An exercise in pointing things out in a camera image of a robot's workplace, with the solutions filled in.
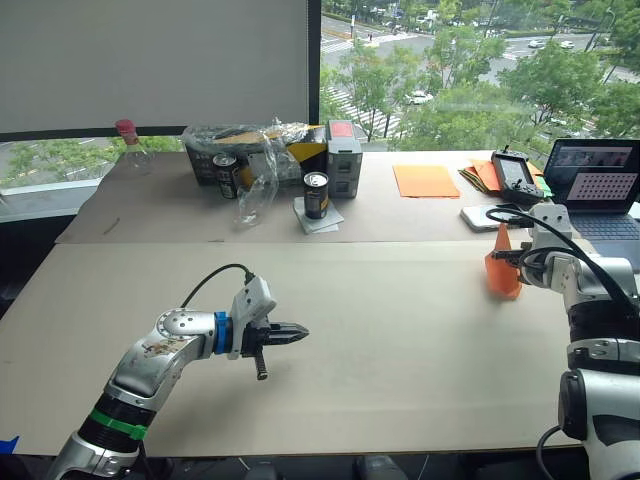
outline black can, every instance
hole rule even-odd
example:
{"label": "black can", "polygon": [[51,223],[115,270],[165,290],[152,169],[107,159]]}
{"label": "black can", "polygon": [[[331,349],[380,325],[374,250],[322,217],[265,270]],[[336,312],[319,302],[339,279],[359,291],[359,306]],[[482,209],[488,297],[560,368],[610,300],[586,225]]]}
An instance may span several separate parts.
{"label": "black can", "polygon": [[329,177],[322,172],[304,176],[304,214],[313,219],[324,218],[329,206]]}
{"label": "black can", "polygon": [[237,198],[238,187],[240,186],[238,161],[227,155],[216,155],[213,157],[213,164],[216,167],[216,178],[218,179],[222,196],[224,198]]}

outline tabletop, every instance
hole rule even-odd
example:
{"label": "tabletop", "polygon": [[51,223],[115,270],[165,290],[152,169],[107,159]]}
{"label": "tabletop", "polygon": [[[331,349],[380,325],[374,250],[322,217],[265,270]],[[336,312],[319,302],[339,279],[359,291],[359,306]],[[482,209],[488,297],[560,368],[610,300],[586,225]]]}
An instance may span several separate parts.
{"label": "tabletop", "polygon": [[[490,151],[366,152],[358,195],[334,199],[345,218],[337,232],[305,235],[293,197],[301,187],[282,188],[262,223],[239,228],[236,200],[221,197],[216,185],[199,186],[186,153],[160,153],[152,173],[137,176],[116,164],[82,206],[58,243],[131,242],[398,242],[495,238],[474,233],[460,217],[464,206],[501,203],[478,192],[457,170]],[[445,165],[460,198],[403,198],[393,165]],[[514,233],[516,238],[526,233]]]}
{"label": "tabletop", "polygon": [[[202,277],[242,262],[272,321],[311,334],[250,359],[189,365],[146,439],[162,456],[533,447],[556,423],[562,297],[488,297],[493,241],[57,245],[0,321],[0,438],[56,454],[127,348]],[[193,308],[229,309],[225,272]],[[558,435],[552,444],[571,440]]]}

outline red label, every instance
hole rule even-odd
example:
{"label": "red label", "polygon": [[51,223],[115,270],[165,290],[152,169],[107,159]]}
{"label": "red label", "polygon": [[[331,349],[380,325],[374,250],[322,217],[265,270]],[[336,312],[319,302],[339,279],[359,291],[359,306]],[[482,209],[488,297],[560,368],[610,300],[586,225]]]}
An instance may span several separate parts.
{"label": "red label", "polygon": [[353,126],[349,122],[333,122],[329,125],[331,138],[353,137]]}

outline white car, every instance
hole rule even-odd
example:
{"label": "white car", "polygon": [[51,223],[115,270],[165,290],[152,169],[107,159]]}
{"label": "white car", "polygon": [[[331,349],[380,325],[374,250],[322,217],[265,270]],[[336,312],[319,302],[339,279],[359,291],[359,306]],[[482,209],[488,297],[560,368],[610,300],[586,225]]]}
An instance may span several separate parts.
{"label": "white car", "polygon": [[433,100],[433,95],[425,93],[423,90],[416,90],[411,95],[405,95],[405,98],[409,105],[424,105],[429,100]]}

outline crosswalk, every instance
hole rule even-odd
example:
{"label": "crosswalk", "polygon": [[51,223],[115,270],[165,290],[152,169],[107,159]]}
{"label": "crosswalk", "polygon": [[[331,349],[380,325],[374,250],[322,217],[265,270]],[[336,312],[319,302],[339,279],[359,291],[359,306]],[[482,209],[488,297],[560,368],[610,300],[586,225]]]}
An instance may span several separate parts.
{"label": "crosswalk", "polygon": [[[373,42],[369,42],[368,39],[362,39],[362,42],[367,45],[380,45],[381,43],[394,42],[397,40],[407,40],[408,38],[414,38],[418,35],[414,33],[397,33],[396,35],[381,35],[379,37],[373,37]],[[320,51],[322,53],[339,52],[341,50],[349,50],[353,48],[353,42],[351,40],[343,40],[341,38],[323,39],[320,45]]]}
{"label": "crosswalk", "polygon": [[[341,110],[347,115],[348,118],[352,119],[354,123],[362,126],[365,121],[368,121],[371,118],[371,112],[360,112],[360,116],[358,116],[358,109],[351,103],[351,95],[347,92],[343,92],[342,90],[338,90],[334,87],[328,87],[327,91],[329,95],[336,100]],[[375,122],[375,135],[383,136],[384,135],[384,126],[386,124],[387,117],[383,114],[376,114]],[[387,130],[387,137],[392,137],[395,133],[396,128],[400,124],[400,117],[395,115],[391,115],[389,117],[389,129]]]}

